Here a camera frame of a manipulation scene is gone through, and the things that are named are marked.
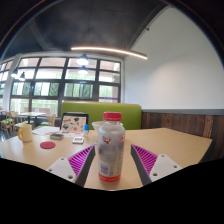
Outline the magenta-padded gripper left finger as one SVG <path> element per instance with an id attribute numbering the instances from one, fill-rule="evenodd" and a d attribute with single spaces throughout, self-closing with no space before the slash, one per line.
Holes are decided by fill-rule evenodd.
<path id="1" fill-rule="evenodd" d="M 91 145 L 69 158 L 60 157 L 47 171 L 83 187 L 95 157 L 95 146 Z"/>

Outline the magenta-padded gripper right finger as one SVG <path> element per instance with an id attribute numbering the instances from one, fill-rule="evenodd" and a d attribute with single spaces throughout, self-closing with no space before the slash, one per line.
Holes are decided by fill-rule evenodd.
<path id="1" fill-rule="evenodd" d="M 152 183 L 182 169 L 166 154 L 156 155 L 134 144 L 131 145 L 131 155 L 143 185 Z"/>

